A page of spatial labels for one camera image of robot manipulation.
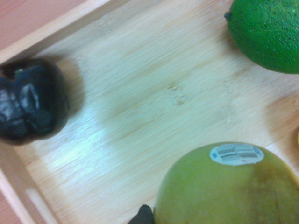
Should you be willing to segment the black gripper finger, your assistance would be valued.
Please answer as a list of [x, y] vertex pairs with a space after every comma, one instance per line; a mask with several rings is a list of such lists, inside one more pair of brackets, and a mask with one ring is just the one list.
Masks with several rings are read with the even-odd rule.
[[150, 206], [143, 204], [138, 213], [128, 222], [128, 224], [154, 224], [154, 216]]

